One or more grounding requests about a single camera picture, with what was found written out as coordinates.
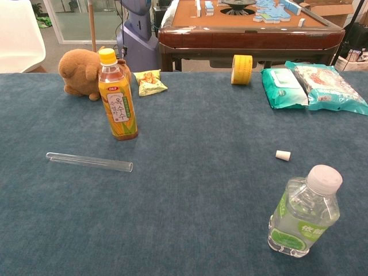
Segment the transparent glass test tube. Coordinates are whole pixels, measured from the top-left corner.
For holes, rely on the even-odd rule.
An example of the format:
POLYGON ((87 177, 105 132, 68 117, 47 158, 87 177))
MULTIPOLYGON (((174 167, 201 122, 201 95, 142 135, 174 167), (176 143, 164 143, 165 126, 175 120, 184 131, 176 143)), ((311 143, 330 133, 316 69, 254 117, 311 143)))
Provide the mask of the transparent glass test tube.
POLYGON ((60 154, 60 153, 55 153, 55 152, 47 152, 46 158, 53 162, 103 168, 107 170, 124 171, 124 172, 129 172, 129 173, 131 173, 133 170, 132 162, 125 162, 125 161, 119 161, 119 160, 93 158, 93 157, 79 156, 79 155, 60 154))

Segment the blue table cloth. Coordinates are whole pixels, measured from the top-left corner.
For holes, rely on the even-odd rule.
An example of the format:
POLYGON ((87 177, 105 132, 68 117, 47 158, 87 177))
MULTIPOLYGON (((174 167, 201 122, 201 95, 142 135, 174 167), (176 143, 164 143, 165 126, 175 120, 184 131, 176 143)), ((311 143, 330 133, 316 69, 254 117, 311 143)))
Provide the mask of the blue table cloth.
POLYGON ((0 74, 0 276, 368 276, 368 116, 274 110, 260 74, 161 79, 147 97, 132 82, 139 134, 119 141, 102 102, 67 95, 59 75, 0 74), (317 164, 343 177, 340 219, 305 257, 275 252, 269 218, 317 164))

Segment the yellow-green snack bag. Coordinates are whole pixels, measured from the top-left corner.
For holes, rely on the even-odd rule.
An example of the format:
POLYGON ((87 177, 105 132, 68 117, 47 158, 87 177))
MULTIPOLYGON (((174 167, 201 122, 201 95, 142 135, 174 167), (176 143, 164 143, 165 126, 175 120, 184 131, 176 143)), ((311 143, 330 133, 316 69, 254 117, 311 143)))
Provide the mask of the yellow-green snack bag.
POLYGON ((139 85, 140 97, 153 95, 168 89, 160 80, 160 72, 161 70, 149 70, 133 73, 139 85))

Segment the yellow corn tea bottle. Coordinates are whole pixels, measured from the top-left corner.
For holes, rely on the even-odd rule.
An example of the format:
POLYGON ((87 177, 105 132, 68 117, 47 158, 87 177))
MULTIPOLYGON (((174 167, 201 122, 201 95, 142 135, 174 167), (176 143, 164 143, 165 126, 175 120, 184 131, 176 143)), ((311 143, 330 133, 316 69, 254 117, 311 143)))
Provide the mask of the yellow corn tea bottle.
POLYGON ((134 139, 138 128, 129 68, 116 58, 112 48, 101 49, 98 54, 102 66, 98 88, 112 135, 118 140, 134 139))

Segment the yellow tape roll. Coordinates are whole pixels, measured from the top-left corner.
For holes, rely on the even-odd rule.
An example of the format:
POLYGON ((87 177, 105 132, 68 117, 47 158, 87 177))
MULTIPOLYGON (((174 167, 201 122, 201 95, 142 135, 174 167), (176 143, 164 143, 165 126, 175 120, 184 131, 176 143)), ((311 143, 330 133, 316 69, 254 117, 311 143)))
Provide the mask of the yellow tape roll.
POLYGON ((231 84, 248 85, 252 74, 252 56, 234 55, 232 61, 231 84))

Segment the blue-grey machine base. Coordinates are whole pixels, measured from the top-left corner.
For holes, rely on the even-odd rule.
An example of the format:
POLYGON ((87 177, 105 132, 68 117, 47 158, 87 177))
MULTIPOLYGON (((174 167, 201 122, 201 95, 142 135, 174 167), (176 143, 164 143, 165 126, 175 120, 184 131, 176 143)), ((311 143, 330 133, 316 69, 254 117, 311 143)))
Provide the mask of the blue-grey machine base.
POLYGON ((118 51, 132 72, 160 68, 159 42, 152 33, 151 0, 119 0, 128 18, 117 36, 118 51))

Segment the green wet wipes pack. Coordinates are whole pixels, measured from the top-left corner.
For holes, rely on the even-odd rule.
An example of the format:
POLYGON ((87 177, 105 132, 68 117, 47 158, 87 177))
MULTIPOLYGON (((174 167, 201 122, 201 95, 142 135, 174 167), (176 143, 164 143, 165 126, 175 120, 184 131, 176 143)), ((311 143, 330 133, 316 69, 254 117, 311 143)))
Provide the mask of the green wet wipes pack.
POLYGON ((267 68, 261 71, 262 84, 272 109, 305 109, 308 97, 287 68, 267 68))

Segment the brown mahjong table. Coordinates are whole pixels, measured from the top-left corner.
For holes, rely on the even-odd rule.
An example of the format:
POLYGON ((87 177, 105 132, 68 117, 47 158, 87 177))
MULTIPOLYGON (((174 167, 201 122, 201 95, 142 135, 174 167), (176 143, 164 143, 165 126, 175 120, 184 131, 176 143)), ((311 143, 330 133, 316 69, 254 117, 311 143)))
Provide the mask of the brown mahjong table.
POLYGON ((213 67, 231 67, 234 55, 251 55, 255 62, 302 60, 329 65, 345 31, 342 27, 301 8, 299 16, 279 24, 253 21, 254 15, 223 14, 212 0, 214 15, 205 13, 200 0, 172 0, 158 31, 162 71, 172 71, 175 59, 208 60, 213 67), (304 26, 298 27, 301 18, 304 26))

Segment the brown capybara plush toy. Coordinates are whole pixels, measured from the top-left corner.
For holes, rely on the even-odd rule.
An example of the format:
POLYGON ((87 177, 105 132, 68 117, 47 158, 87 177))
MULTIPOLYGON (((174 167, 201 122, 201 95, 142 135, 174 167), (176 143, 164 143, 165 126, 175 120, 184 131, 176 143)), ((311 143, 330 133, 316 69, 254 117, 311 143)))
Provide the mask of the brown capybara plush toy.
POLYGON ((64 54, 59 62, 59 74, 64 79, 64 91, 78 97, 88 96, 90 100, 100 99, 99 77, 116 81, 120 76, 131 82, 131 71, 124 59, 118 59, 114 68, 102 68, 99 53, 86 49, 73 49, 64 54))

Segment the clear green-label water bottle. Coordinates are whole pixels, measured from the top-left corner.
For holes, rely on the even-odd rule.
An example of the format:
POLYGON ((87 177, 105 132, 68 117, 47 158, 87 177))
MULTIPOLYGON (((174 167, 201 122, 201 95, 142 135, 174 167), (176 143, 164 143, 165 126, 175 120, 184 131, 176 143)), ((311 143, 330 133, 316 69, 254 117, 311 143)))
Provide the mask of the clear green-label water bottle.
POLYGON ((301 258, 340 217, 336 193, 343 178, 328 165, 318 164, 305 177, 293 177, 270 216, 270 248, 301 258))

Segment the wooden pole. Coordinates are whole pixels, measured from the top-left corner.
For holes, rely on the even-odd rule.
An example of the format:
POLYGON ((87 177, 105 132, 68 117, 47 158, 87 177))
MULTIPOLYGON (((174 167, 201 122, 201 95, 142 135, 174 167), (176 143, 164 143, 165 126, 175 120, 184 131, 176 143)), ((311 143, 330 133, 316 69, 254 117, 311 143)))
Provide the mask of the wooden pole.
POLYGON ((91 44, 92 44, 93 51, 96 52, 97 51, 97 46, 96 46, 96 40, 95 40, 93 0, 87 0, 87 3, 88 3, 88 13, 89 13, 91 44))

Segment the black mahjong table hub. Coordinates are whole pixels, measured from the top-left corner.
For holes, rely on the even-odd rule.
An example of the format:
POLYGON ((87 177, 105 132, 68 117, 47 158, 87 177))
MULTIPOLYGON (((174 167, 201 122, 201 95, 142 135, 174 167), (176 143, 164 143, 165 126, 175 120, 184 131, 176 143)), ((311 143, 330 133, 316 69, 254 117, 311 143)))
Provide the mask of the black mahjong table hub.
POLYGON ((252 15, 255 12, 247 9, 247 6, 256 4, 256 0, 221 0, 222 3, 229 6, 229 8, 220 10, 223 14, 244 16, 252 15))

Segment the teal noodle food pack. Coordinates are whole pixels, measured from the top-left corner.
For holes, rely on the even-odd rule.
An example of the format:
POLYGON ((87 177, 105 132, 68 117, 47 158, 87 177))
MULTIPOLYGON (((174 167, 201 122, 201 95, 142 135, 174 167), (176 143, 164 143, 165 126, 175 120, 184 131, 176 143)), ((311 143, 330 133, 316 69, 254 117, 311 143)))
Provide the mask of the teal noodle food pack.
POLYGON ((286 61, 285 67, 305 90, 309 110, 347 111, 368 116, 368 103, 333 66, 286 61))

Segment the blue mahjong tile pile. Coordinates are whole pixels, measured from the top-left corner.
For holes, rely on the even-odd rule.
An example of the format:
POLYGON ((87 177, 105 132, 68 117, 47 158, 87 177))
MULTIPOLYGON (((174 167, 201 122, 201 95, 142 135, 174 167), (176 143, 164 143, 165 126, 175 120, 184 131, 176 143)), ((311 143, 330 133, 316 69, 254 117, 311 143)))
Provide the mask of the blue mahjong tile pile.
POLYGON ((255 22, 264 22, 268 24, 279 24, 280 22, 288 22, 292 14, 299 16, 301 6, 291 0, 256 0, 256 12, 253 17, 255 22))

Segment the black tripod stand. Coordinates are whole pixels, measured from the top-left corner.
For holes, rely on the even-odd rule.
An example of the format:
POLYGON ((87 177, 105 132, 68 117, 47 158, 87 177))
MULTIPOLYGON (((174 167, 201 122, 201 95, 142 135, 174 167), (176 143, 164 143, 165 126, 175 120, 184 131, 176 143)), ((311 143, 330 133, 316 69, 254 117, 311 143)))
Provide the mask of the black tripod stand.
POLYGON ((350 36, 351 29, 352 29, 352 26, 354 25, 354 22, 355 22, 357 16, 359 15, 359 12, 360 12, 360 10, 361 10, 364 2, 365 2, 365 0, 359 0, 359 4, 358 4, 358 6, 355 9, 355 12, 354 12, 353 17, 351 18, 351 21, 345 27, 345 35, 344 35, 344 38, 343 38, 342 42, 340 43, 339 48, 336 51, 336 54, 335 54, 335 56, 334 56, 334 58, 332 60, 332 63, 331 63, 332 66, 334 66, 336 64, 336 62, 338 60, 338 57, 340 56, 340 53, 341 53, 343 47, 347 44, 348 39, 349 39, 349 36, 350 36))

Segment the white printed boxes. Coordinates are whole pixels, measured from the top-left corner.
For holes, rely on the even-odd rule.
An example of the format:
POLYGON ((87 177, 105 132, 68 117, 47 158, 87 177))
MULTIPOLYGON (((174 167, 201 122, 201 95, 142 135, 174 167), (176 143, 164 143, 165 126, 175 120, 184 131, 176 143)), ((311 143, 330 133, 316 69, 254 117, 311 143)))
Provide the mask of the white printed boxes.
POLYGON ((368 51, 349 50, 346 58, 338 57, 334 67, 338 71, 368 71, 368 51))

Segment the white plastic chair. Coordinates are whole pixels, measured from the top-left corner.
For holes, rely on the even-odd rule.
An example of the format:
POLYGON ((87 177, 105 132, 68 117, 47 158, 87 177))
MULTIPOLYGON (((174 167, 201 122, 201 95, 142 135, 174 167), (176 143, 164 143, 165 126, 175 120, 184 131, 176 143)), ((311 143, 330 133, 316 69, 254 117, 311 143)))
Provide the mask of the white plastic chair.
POLYGON ((0 0, 0 74, 45 72, 44 40, 29 0, 0 0))

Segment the cardboard box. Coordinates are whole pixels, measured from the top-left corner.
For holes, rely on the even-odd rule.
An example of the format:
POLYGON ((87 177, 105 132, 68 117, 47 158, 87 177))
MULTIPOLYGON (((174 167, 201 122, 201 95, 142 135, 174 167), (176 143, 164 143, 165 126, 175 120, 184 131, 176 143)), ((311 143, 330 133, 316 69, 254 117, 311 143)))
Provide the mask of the cardboard box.
POLYGON ((313 13, 344 27, 349 14, 354 12, 353 0, 302 0, 300 5, 313 13))

